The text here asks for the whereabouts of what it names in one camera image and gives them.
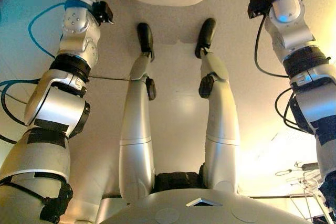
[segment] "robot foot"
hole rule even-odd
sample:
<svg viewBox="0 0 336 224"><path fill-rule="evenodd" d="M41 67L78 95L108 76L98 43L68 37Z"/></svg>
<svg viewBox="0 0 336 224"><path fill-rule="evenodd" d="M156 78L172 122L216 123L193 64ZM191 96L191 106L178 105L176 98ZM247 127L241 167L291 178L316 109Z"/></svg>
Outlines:
<svg viewBox="0 0 336 224"><path fill-rule="evenodd" d="M154 51L153 51L153 35L151 28L146 23L139 23L137 27L138 38L141 46L142 52L150 52L151 58L154 60Z"/></svg>
<svg viewBox="0 0 336 224"><path fill-rule="evenodd" d="M198 41L195 49L195 55L197 58L201 58L201 50L209 49L212 39L215 34L216 20L208 18L204 21L201 31L199 32Z"/></svg>

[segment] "silver cylinder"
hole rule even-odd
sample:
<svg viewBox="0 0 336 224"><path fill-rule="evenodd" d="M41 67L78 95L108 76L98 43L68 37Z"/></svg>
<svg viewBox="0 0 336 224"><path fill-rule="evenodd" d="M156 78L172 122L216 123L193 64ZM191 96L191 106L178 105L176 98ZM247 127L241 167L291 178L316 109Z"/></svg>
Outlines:
<svg viewBox="0 0 336 224"><path fill-rule="evenodd" d="M130 81L122 123L119 187L131 204L147 196L155 180L145 79Z"/></svg>
<svg viewBox="0 0 336 224"><path fill-rule="evenodd" d="M0 180L9 176L45 172L58 174L69 181L70 152L65 147L50 143L27 143L31 131L26 132L7 155L0 169Z"/></svg>
<svg viewBox="0 0 336 224"><path fill-rule="evenodd" d="M203 182L210 189L237 191L239 127L228 81L216 80L209 96Z"/></svg>

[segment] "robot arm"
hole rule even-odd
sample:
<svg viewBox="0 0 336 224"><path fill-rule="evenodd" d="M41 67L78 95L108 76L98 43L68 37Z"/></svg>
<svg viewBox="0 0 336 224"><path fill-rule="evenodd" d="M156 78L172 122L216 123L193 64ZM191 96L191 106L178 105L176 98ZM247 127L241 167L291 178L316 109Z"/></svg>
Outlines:
<svg viewBox="0 0 336 224"><path fill-rule="evenodd" d="M0 223L58 223L72 198L68 139L89 116L86 82L99 25L111 23L112 13L96 0L68 0L65 9L57 58L26 106L28 130L0 169Z"/></svg>
<svg viewBox="0 0 336 224"><path fill-rule="evenodd" d="M320 51L305 20L301 0L251 0L269 8L265 22L273 49L290 79L290 107L298 126L315 135L326 205L336 210L336 66Z"/></svg>

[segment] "black connector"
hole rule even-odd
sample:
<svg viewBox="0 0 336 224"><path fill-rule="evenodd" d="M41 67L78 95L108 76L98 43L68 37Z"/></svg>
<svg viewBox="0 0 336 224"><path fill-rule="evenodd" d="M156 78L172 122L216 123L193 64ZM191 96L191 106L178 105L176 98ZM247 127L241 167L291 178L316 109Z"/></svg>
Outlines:
<svg viewBox="0 0 336 224"><path fill-rule="evenodd" d="M247 8L247 14L250 19L261 15L266 15L270 3L267 0L250 0Z"/></svg>
<svg viewBox="0 0 336 224"><path fill-rule="evenodd" d="M95 2L92 5L92 14L99 25L101 23L113 24L113 12L105 1Z"/></svg>

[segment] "blue cable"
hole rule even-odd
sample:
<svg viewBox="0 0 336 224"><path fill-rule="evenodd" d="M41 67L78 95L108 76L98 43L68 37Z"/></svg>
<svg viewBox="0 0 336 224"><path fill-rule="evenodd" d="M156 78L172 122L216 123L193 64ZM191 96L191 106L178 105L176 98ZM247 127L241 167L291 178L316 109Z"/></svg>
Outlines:
<svg viewBox="0 0 336 224"><path fill-rule="evenodd" d="M33 43L40 49L40 50L42 50L43 52L45 52L47 55L49 55L50 57L52 57L53 59L56 59L56 57L52 54L52 53L50 53L49 51L47 51L46 49L44 49L37 41L36 41L36 39L34 38L34 36L33 36L33 33L32 33L32 26L33 26L33 23L37 20L37 19L39 19L42 15L44 15L44 14L46 14L47 12L49 12L49 11L51 11L52 9L55 9L56 7L58 7L58 6L61 6L61 5L64 5L65 3L64 2L62 2L62 3L58 3L58 4L56 4L56 5L52 5L51 7L49 7L49 8L47 8L47 9L45 9L44 11L42 11L41 13L39 13L39 14L37 14L34 18L33 18L33 20L29 23L29 25L28 25L28 32L29 32L29 36L30 36L30 38L31 38L31 40L33 41Z"/></svg>

